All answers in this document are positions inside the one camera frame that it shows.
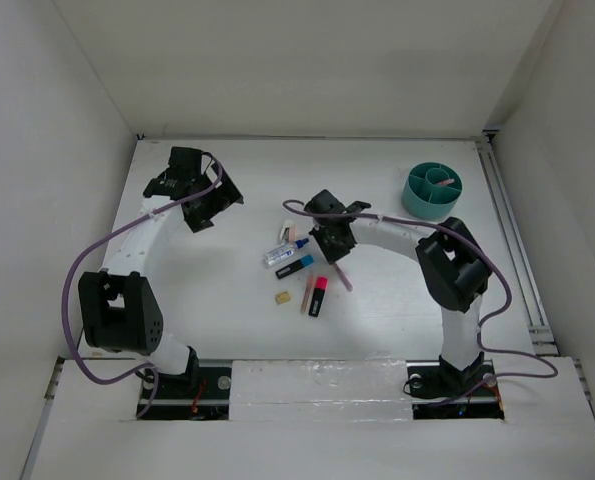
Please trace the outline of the pink translucent pen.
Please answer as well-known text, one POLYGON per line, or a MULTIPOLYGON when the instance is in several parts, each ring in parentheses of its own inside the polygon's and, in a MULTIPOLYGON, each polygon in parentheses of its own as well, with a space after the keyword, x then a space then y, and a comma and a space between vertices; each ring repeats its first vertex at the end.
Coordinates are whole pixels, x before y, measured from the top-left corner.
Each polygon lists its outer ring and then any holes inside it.
POLYGON ((354 289, 354 287, 353 287, 352 283, 350 282, 350 280, 349 280, 348 276, 346 275, 346 273, 337 264, 334 264, 333 265, 333 268, 334 268, 336 274, 338 275, 340 281, 342 282, 342 284, 346 288, 346 290, 348 292, 352 292, 353 289, 354 289))

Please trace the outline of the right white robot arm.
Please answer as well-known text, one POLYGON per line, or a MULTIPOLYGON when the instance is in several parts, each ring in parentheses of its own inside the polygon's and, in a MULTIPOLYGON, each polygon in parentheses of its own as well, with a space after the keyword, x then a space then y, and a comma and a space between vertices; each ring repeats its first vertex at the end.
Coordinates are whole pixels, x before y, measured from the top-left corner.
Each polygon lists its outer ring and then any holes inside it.
POLYGON ((357 245, 369 245, 400 254, 418 263, 426 288, 440 306, 443 343, 438 366, 413 374, 409 394, 418 399, 456 397, 482 378, 484 354, 478 344, 482 296, 492 270, 474 251, 478 245, 461 220, 449 218, 430 224, 400 223, 367 211, 355 201, 346 206, 324 189, 303 207, 314 221, 310 234, 330 264, 357 245))

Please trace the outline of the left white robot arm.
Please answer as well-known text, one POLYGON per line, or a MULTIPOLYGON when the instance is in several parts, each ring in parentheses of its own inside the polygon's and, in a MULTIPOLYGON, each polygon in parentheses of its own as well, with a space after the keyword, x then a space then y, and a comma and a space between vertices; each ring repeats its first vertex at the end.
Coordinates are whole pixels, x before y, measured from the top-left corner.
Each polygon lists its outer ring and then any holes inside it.
POLYGON ((123 243, 98 272, 78 281, 83 332, 89 346, 145 359, 178 396, 199 387, 195 350, 164 329, 164 318, 148 277, 174 233, 198 233, 243 196, 209 152, 174 147, 167 168, 143 192, 139 221, 123 231, 123 243))

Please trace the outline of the teal round divided organizer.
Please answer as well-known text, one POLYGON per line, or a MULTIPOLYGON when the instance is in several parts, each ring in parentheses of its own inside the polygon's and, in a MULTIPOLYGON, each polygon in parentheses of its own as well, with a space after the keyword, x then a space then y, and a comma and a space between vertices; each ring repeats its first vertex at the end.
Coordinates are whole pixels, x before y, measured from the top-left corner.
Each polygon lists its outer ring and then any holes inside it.
POLYGON ((425 162, 413 167, 406 179, 401 203, 412 216, 422 220, 446 217, 458 202, 463 191, 459 175, 447 165, 425 162), (435 184, 455 178, 449 186, 435 184))

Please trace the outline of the orange thin pencil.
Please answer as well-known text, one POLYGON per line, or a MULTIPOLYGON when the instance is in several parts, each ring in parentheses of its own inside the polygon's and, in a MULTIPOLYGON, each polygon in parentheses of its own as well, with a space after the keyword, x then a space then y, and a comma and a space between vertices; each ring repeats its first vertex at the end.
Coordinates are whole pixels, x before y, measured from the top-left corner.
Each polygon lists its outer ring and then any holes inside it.
POLYGON ((301 305, 300 305, 300 314, 301 315, 304 315, 307 311, 307 307, 309 305, 309 300, 310 300, 312 290, 314 288, 314 284, 315 284, 315 275, 313 273, 310 273, 308 275, 308 278, 306 281, 306 287, 305 287, 304 295, 303 295, 301 305))

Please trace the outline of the orange pen with white grip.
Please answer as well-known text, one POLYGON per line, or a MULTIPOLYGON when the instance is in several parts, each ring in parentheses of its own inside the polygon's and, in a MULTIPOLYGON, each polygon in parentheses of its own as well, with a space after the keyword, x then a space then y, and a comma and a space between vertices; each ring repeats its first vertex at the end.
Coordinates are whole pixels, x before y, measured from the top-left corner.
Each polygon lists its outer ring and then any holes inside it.
POLYGON ((443 186, 449 186, 449 185, 452 185, 452 184, 454 184, 455 182, 456 182, 456 179, 455 179, 455 178, 448 178, 448 179, 446 179, 446 180, 443 180, 443 181, 440 181, 440 182, 436 183, 435 185, 436 185, 436 186, 443 187, 443 186))

